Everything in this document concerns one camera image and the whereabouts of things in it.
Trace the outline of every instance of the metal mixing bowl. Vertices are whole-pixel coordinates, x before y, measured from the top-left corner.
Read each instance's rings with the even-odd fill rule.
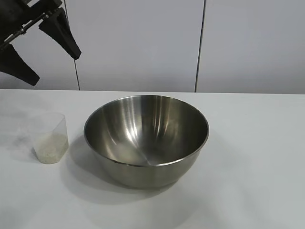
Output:
[[[193,106],[169,97],[140,95],[112,101],[87,120],[84,135],[104,170],[133,188],[177,181],[193,165],[209,126]]]

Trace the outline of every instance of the white wall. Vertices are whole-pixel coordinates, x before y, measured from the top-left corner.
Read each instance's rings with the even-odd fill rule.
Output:
[[[36,86],[31,86],[0,72],[1,89],[78,90],[73,59],[57,42],[40,31],[38,24],[14,40],[12,45],[40,80]]]
[[[81,90],[193,92],[203,0],[66,0]]]
[[[305,94],[305,1],[207,0],[199,92]]]

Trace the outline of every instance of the plastic cup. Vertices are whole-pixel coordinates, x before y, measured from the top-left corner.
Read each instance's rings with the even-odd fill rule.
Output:
[[[60,161],[69,147],[66,119],[60,113],[46,113],[28,122],[36,156],[41,163],[54,164]]]

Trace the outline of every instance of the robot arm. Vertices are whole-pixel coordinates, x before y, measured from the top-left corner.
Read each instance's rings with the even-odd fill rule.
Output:
[[[29,7],[31,0],[0,0],[0,72],[11,74],[31,85],[39,76],[22,60],[10,44],[34,24],[52,37],[73,59],[81,51],[77,46],[65,15],[61,0],[40,0]]]

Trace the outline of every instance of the white table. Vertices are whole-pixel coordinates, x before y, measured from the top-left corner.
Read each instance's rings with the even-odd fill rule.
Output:
[[[111,184],[82,137],[96,108],[134,94],[0,90],[0,229],[305,228],[305,95],[158,93],[201,110],[210,136],[176,184],[142,191]],[[70,149],[44,165],[22,124],[50,111]]]

